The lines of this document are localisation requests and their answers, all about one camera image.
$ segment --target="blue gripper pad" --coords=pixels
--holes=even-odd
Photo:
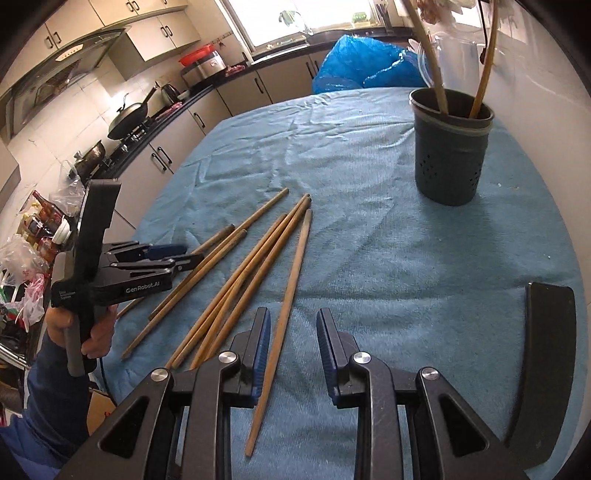
[[[256,404],[262,393],[262,382],[265,378],[267,366],[267,354],[269,352],[269,340],[271,339],[271,315],[269,310],[265,312],[261,329],[261,338],[256,349],[255,360],[252,367],[252,399]]]
[[[320,357],[322,358],[322,368],[324,369],[324,378],[326,380],[326,388],[333,403],[339,398],[339,386],[336,374],[336,362],[333,355],[332,347],[329,343],[328,332],[322,314],[316,314],[316,333],[318,335],[318,346],[320,347]]]

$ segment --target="blue sleeve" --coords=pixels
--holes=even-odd
[[[46,334],[27,384],[22,419],[0,434],[16,457],[61,468],[88,438],[88,376],[71,377],[66,350]]]

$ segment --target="blue plastic bag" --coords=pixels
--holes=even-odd
[[[374,38],[343,35],[312,81],[314,93],[372,87],[424,87],[417,55]]]

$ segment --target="cardboard box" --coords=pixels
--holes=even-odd
[[[92,390],[90,398],[90,407],[88,409],[88,416],[86,417],[86,425],[88,433],[92,435],[95,430],[105,421],[107,416],[111,415],[115,409],[115,405],[111,399],[98,390]]]

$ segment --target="plastic bag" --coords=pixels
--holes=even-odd
[[[46,273],[49,265],[21,235],[15,234],[0,247],[0,269],[8,272],[3,284],[17,287]]]
[[[25,294],[22,300],[12,301],[3,305],[4,312],[12,313],[17,312],[16,316],[9,314],[6,317],[9,320],[20,323],[21,326],[25,327],[25,331],[28,332],[31,325],[37,323],[43,314],[45,309],[43,308],[43,292],[45,290],[45,276],[42,274],[35,275],[33,281],[25,288]]]
[[[68,162],[63,162],[57,191],[49,194],[49,201],[55,203],[68,217],[74,217],[80,212],[85,193],[86,189],[76,169]]]
[[[423,86],[414,53],[374,38],[349,35],[339,39],[312,81],[314,93]]]

